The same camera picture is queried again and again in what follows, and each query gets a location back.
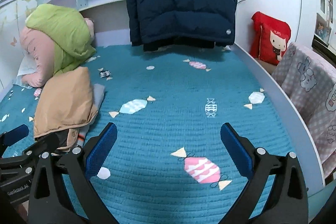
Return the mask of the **white bed frame rail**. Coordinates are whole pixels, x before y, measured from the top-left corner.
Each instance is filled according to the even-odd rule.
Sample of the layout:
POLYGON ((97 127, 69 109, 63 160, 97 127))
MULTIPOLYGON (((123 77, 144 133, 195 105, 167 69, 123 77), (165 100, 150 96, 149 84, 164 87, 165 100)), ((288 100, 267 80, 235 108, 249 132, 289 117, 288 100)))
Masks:
POLYGON ((291 138, 306 186, 309 188, 307 195, 309 220, 311 221, 322 209, 327 198, 323 196, 325 180, 322 164, 310 132, 295 106, 272 76, 239 45, 231 46, 231 51, 247 65, 261 87, 264 88, 291 138))

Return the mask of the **green folded garment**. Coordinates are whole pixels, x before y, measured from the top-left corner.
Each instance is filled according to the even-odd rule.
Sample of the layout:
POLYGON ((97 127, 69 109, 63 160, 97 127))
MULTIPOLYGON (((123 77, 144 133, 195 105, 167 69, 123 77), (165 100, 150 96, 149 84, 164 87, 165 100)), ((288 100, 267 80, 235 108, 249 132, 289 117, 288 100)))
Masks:
POLYGON ((75 9, 45 3, 26 19, 22 47, 42 75, 71 71, 96 53, 93 22, 75 9))

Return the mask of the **red cat cushion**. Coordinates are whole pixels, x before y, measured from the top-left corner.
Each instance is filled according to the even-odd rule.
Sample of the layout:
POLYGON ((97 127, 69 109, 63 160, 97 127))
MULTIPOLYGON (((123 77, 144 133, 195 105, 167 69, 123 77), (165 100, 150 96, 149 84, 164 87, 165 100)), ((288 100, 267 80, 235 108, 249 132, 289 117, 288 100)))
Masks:
POLYGON ((278 65, 287 49, 291 37, 290 26, 283 21, 255 12, 251 18, 255 37, 250 55, 268 64, 278 65))

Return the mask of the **pink folded garment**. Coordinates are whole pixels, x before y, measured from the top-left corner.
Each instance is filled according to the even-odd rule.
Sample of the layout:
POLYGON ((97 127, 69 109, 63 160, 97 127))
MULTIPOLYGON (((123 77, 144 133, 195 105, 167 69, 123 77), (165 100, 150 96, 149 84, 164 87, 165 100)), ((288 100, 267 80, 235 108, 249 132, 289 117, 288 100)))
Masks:
POLYGON ((20 43, 36 68, 22 74, 22 83, 39 88, 52 76, 74 70, 96 52, 94 37, 90 18, 30 15, 20 43))

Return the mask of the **tan beige jacket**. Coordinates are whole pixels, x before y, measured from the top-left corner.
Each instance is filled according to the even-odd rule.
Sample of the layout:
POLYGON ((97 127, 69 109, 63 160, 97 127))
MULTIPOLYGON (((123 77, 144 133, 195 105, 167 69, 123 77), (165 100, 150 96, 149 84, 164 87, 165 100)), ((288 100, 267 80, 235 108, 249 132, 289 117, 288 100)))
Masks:
POLYGON ((87 67, 52 77, 45 84, 34 116, 34 140, 58 133, 64 140, 58 151, 68 152, 78 141, 81 128, 98 114, 87 67))

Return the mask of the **teal candy-pattern bedspread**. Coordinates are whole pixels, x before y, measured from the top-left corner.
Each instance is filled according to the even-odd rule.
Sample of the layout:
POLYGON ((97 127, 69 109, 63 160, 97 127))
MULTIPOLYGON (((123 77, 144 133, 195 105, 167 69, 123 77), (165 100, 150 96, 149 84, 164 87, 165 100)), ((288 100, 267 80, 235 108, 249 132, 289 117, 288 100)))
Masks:
MULTIPOLYGON (((221 140, 225 123, 271 155, 293 148, 268 98, 246 108, 260 85, 231 50, 147 54, 112 46, 81 67, 89 70, 98 114, 68 152, 52 156, 83 147, 109 122, 116 125, 116 142, 90 182, 117 223, 221 223, 248 182, 221 140)), ((14 87, 1 103, 1 159, 21 156, 38 141, 41 93, 14 87), (28 136, 4 146, 2 134, 22 124, 28 136)), ((270 175, 252 217, 261 213, 273 180, 270 175)))

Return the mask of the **pink checkered cartoon blanket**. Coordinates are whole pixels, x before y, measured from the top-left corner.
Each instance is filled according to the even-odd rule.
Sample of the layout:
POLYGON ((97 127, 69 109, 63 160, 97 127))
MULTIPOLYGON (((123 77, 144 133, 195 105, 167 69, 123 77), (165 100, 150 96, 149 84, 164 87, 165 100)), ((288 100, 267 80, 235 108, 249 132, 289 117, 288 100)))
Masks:
POLYGON ((335 171, 335 67, 311 49, 291 43, 272 77, 305 122, 327 178, 335 171))

